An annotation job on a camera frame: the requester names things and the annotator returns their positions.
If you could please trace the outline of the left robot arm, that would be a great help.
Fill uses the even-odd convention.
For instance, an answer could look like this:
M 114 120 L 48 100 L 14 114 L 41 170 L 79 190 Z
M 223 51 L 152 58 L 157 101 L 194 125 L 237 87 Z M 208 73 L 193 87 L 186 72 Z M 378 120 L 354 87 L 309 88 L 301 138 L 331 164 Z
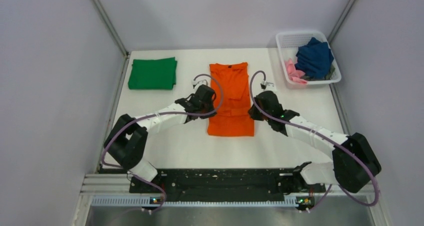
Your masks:
M 170 127 L 216 115 L 216 92 L 200 85 L 195 93 L 177 99 L 168 107 L 151 114 L 131 117 L 121 115 L 103 144 L 102 155 L 109 154 L 116 166 L 141 178 L 141 186 L 149 193 L 160 188 L 158 170 L 144 158 L 147 139 Z

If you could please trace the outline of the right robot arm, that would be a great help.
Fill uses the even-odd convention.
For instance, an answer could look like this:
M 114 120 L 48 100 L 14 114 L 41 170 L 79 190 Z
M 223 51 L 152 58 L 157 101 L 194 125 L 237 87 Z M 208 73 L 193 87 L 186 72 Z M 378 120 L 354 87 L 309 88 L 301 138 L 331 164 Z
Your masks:
M 364 135 L 346 135 L 318 126 L 295 111 L 283 109 L 272 91 L 255 96 L 248 113 L 329 158 L 328 162 L 307 161 L 296 167 L 299 175 L 293 178 L 293 186 L 297 191 L 307 192 L 313 184 L 339 185 L 349 193 L 358 193 L 368 183 L 378 188 L 376 176 L 382 167 Z

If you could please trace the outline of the orange t-shirt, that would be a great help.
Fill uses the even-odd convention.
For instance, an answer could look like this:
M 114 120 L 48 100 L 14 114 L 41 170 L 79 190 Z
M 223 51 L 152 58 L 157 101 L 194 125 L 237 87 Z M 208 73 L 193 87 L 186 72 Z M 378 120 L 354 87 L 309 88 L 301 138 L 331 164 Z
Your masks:
M 216 92 L 214 108 L 223 100 L 217 114 L 209 118 L 207 133 L 219 137 L 253 137 L 255 123 L 248 111 L 251 108 L 247 62 L 232 65 L 210 64 L 211 88 Z

